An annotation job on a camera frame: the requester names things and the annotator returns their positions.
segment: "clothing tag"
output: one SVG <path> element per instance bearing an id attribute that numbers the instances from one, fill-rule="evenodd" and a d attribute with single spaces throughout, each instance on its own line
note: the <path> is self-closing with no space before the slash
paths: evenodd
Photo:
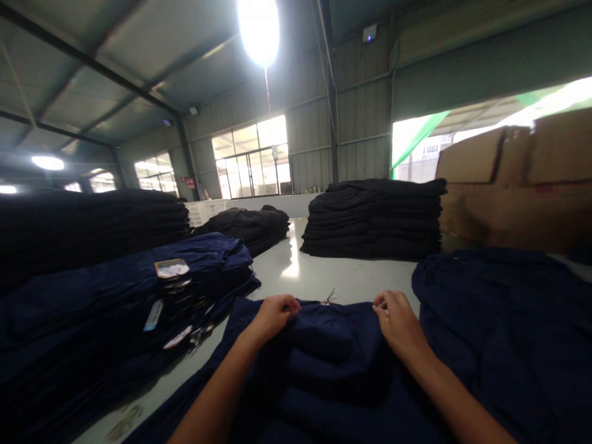
<path id="1" fill-rule="evenodd" d="M 171 259 L 168 261 L 155 262 L 156 275 L 159 278 L 168 279 L 173 276 L 180 276 L 189 271 L 189 266 L 183 259 Z"/>
<path id="2" fill-rule="evenodd" d="M 162 306 L 164 303 L 162 299 L 157 300 L 153 305 L 152 309 L 150 310 L 150 314 L 148 315 L 148 320 L 146 321 L 146 325 L 144 326 L 144 331 L 152 331 L 156 328 L 156 324 L 158 323 L 158 318 L 160 317 L 160 312 L 162 311 Z"/>
<path id="3" fill-rule="evenodd" d="M 193 330 L 193 326 L 187 327 L 185 330 L 183 330 L 181 333 L 179 333 L 177 336 L 175 336 L 169 342 L 167 342 L 163 349 L 168 350 L 169 348 L 173 348 L 175 345 L 179 344 L 183 340 L 183 338 L 185 338 L 185 336 L 191 333 L 191 330 Z"/>

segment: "stack of folded clothes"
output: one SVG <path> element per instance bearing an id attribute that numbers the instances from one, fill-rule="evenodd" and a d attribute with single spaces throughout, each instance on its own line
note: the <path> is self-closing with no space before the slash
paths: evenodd
<path id="1" fill-rule="evenodd" d="M 96 265 L 183 240 L 188 211 L 174 196 L 127 189 L 0 195 L 2 294 L 41 274 Z"/>
<path id="2" fill-rule="evenodd" d="M 5 441 L 63 442 L 146 385 L 260 285 L 251 264 L 240 239 L 205 234 L 0 299 Z"/>
<path id="3" fill-rule="evenodd" d="M 330 185 L 308 206 L 300 249 L 312 256 L 420 260 L 440 252 L 446 180 L 367 179 Z"/>
<path id="4" fill-rule="evenodd" d="M 460 250 L 413 273 L 430 346 L 519 443 L 590 442 L 592 285 L 538 252 Z M 237 299 L 209 361 L 124 444 L 165 444 L 261 302 Z M 454 443 L 370 303 L 305 301 L 259 352 L 229 443 Z"/>
<path id="5" fill-rule="evenodd" d="M 264 205 L 260 211 L 231 208 L 208 220 L 193 230 L 195 235 L 220 232 L 226 236 L 245 241 L 251 257 L 257 257 L 286 238 L 288 215 L 271 205 Z"/>

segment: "cardboard box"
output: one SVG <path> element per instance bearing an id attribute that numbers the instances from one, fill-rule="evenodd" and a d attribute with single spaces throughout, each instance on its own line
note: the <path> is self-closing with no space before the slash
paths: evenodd
<path id="1" fill-rule="evenodd" d="M 440 154 L 440 227 L 459 244 L 567 253 L 592 239 L 592 110 L 504 127 Z"/>

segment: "white table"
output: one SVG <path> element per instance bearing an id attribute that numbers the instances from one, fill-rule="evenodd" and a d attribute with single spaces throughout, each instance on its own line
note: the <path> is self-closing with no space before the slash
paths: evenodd
<path id="1" fill-rule="evenodd" d="M 419 301 L 411 290 L 411 274 L 416 263 L 391 260 L 355 260 L 312 257 L 299 251 L 306 219 L 290 222 L 288 239 L 256 257 L 253 270 L 261 288 L 249 296 L 259 300 L 274 294 L 292 294 L 304 300 L 325 300 L 333 290 L 332 301 L 350 304 L 371 301 L 382 290 L 403 291 L 419 315 Z M 150 416 L 212 355 L 222 339 L 224 320 L 191 355 L 144 393 L 98 420 L 75 444 L 120 443 Z"/>

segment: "hand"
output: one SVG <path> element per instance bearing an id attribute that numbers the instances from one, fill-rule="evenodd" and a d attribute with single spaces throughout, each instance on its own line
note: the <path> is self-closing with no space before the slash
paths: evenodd
<path id="1" fill-rule="evenodd" d="M 407 367 L 421 365 L 434 355 L 405 293 L 383 291 L 372 309 L 388 345 Z"/>
<path id="2" fill-rule="evenodd" d="M 244 333 L 258 347 L 262 347 L 282 331 L 288 320 L 294 319 L 300 309 L 300 303 L 292 295 L 268 296 Z"/>

